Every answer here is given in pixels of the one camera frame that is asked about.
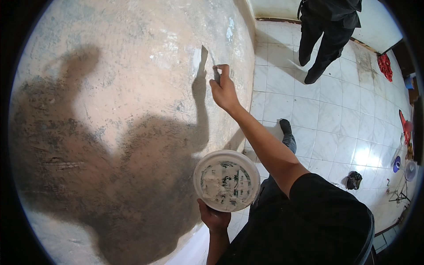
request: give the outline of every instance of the red cloth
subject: red cloth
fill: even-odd
[[[392,82],[393,72],[390,68],[390,60],[387,54],[383,54],[377,58],[378,67],[380,67],[380,71],[384,74],[384,76]]]

